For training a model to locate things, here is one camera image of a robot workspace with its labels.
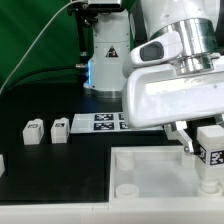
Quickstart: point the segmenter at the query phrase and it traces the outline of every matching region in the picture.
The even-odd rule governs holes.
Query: white platform
[[[119,150],[135,152],[134,170],[116,168]],[[112,148],[108,203],[2,206],[0,223],[223,224],[224,198],[196,196],[199,179],[181,166],[181,154],[179,146]],[[116,187],[127,182],[138,185],[139,198],[115,197]]]

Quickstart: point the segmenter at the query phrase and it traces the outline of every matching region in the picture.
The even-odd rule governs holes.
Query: blue light
[[[88,61],[88,84],[91,85],[91,62]]]

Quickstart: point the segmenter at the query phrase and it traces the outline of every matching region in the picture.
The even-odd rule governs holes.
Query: green backdrop
[[[135,0],[126,0],[127,9]],[[50,18],[69,0],[0,1],[0,85],[17,65]],[[85,31],[91,52],[91,31]],[[32,70],[79,62],[76,21],[64,11],[51,24],[12,80]],[[37,79],[52,77],[42,74]]]

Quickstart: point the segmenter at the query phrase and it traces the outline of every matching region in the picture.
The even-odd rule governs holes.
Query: block with fiducial marker
[[[67,143],[70,132],[69,120],[61,118],[54,121],[51,128],[51,140],[53,144]]]
[[[198,196],[222,197],[224,189],[224,129],[219,125],[199,127],[197,140],[200,155],[196,158],[195,168],[201,179]]]
[[[29,121],[23,129],[24,145],[37,145],[40,143],[44,134],[43,120],[35,119]]]

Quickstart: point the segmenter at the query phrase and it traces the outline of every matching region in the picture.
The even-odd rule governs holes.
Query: small white block
[[[70,132],[69,120],[67,118],[61,118],[55,120],[51,128],[51,140],[53,144],[67,143]]]
[[[44,125],[41,119],[29,121],[23,129],[24,145],[37,145],[44,134]]]
[[[224,129],[219,125],[199,127],[197,140],[206,150],[224,149]]]

